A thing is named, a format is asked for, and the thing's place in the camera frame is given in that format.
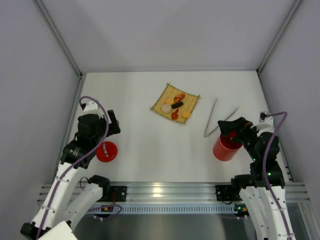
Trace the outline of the red cylindrical lunch container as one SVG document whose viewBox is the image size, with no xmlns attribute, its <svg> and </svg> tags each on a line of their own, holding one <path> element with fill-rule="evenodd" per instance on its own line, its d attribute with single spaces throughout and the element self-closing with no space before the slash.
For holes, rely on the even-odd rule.
<svg viewBox="0 0 320 240">
<path fill-rule="evenodd" d="M 243 145 L 241 143 L 233 142 L 228 137 L 219 135 L 217 141 L 213 146 L 213 154 L 214 156 L 222 161 L 227 162 L 230 161 L 235 154 L 241 149 Z"/>
</svg>

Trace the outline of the stainless steel tongs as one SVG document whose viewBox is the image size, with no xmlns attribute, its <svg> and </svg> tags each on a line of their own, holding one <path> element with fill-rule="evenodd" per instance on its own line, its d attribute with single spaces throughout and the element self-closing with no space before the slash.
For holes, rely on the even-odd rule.
<svg viewBox="0 0 320 240">
<path fill-rule="evenodd" d="M 214 133 L 219 127 L 218 123 L 216 123 L 214 127 L 212 126 L 212 123 L 215 120 L 214 115 L 216 113 L 218 102 L 219 102 L 219 97 L 217 96 L 213 101 L 212 108 L 210 110 L 210 114 L 204 128 L 203 137 L 205 139 L 208 138 L 212 133 Z M 239 108 L 240 108 L 239 105 L 234 107 L 228 114 L 225 115 L 225 118 L 223 119 L 223 121 L 229 120 L 238 111 Z"/>
</svg>

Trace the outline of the yellow round slice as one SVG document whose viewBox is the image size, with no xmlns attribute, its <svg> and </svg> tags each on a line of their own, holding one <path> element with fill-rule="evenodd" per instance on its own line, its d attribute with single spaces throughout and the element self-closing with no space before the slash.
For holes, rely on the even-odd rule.
<svg viewBox="0 0 320 240">
<path fill-rule="evenodd" d="M 174 104 L 174 100 L 172 98 L 168 98 L 166 100 L 166 103 L 169 104 L 169 105 L 173 105 Z"/>
<path fill-rule="evenodd" d="M 184 111 L 182 113 L 182 117 L 185 118 L 185 119 L 188 119 L 190 116 L 191 116 L 191 113 L 189 111 Z"/>
</svg>

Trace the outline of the white rice ball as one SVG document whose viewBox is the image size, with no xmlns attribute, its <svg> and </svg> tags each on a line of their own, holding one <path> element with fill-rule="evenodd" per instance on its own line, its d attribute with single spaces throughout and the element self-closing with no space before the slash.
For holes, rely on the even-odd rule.
<svg viewBox="0 0 320 240">
<path fill-rule="evenodd" d="M 160 108 L 161 112 L 164 114 L 169 114 L 172 111 L 172 106 L 170 104 L 163 104 Z"/>
</svg>

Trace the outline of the black seaweed roll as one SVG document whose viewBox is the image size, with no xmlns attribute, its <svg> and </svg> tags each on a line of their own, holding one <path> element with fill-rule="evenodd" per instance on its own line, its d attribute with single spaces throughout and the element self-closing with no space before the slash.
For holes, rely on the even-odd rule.
<svg viewBox="0 0 320 240">
<path fill-rule="evenodd" d="M 172 104 L 171 108 L 172 109 L 177 109 L 177 108 L 180 108 L 183 105 L 184 105 L 184 103 L 182 101 L 179 101 L 179 102 L 175 102 L 174 104 Z"/>
</svg>

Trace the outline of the orange fried shrimp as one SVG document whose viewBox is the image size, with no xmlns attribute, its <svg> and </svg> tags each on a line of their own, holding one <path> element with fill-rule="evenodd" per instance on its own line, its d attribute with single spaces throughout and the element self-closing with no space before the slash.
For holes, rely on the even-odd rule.
<svg viewBox="0 0 320 240">
<path fill-rule="evenodd" d="M 178 95 L 176 95 L 175 97 L 174 97 L 174 103 L 178 103 L 178 102 L 181 102 L 182 101 L 182 99 L 185 97 L 186 95 L 185 95 L 185 93 L 180 93 L 180 94 L 178 94 Z"/>
</svg>

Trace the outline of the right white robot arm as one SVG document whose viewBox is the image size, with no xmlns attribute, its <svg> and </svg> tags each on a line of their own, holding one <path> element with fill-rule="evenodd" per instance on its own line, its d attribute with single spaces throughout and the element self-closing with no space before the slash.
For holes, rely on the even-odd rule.
<svg viewBox="0 0 320 240">
<path fill-rule="evenodd" d="M 233 121 L 220 120 L 223 137 L 242 144 L 252 159 L 250 173 L 231 179 L 231 193 L 239 197 L 247 208 L 259 240 L 294 240 L 290 221 L 286 183 L 277 162 L 280 152 L 278 129 L 265 131 L 273 125 L 273 114 L 261 112 L 259 122 L 240 117 Z"/>
</svg>

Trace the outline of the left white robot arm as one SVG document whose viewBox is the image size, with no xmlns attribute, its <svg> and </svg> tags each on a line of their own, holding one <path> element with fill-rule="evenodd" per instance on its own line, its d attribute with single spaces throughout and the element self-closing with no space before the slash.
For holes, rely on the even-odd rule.
<svg viewBox="0 0 320 240">
<path fill-rule="evenodd" d="M 61 222 L 74 230 L 81 218 L 95 202 L 112 200 L 112 186 L 108 178 L 93 175 L 82 193 L 72 200 L 77 184 L 85 176 L 97 149 L 104 139 L 121 132 L 113 110 L 85 110 L 78 117 L 77 132 L 62 151 L 56 176 L 38 213 L 22 225 L 20 233 L 28 240 L 38 240 Z"/>
</svg>

